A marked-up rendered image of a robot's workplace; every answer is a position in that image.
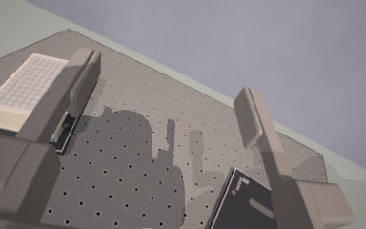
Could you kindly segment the grey perforated base plate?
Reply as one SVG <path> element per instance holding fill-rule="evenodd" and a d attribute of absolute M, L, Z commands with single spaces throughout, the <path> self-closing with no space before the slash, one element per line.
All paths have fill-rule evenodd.
<path fill-rule="evenodd" d="M 34 53 L 101 52 L 41 223 L 83 229 L 209 229 L 233 169 L 270 188 L 234 108 L 66 29 L 0 58 L 0 87 Z"/>

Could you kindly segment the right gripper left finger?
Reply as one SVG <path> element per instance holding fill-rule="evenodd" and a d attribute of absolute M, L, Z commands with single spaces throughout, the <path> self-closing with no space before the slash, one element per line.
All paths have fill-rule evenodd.
<path fill-rule="evenodd" d="M 40 223 L 61 162 L 49 144 L 65 112 L 79 117 L 101 74 L 101 52 L 79 47 L 15 137 L 0 135 L 0 229 L 81 229 Z"/>

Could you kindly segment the beige deep-well block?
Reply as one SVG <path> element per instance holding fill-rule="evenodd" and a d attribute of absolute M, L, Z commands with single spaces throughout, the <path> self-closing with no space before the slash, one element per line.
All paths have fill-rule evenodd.
<path fill-rule="evenodd" d="M 0 128 L 18 132 L 67 63 L 34 53 L 0 87 Z"/>

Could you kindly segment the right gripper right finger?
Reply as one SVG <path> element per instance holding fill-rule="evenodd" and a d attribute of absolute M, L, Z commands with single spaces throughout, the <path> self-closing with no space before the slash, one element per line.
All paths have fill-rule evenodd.
<path fill-rule="evenodd" d="M 234 110 L 244 147 L 259 147 L 278 229 L 337 229 L 354 222 L 339 185 L 294 179 L 260 91 L 244 87 Z"/>

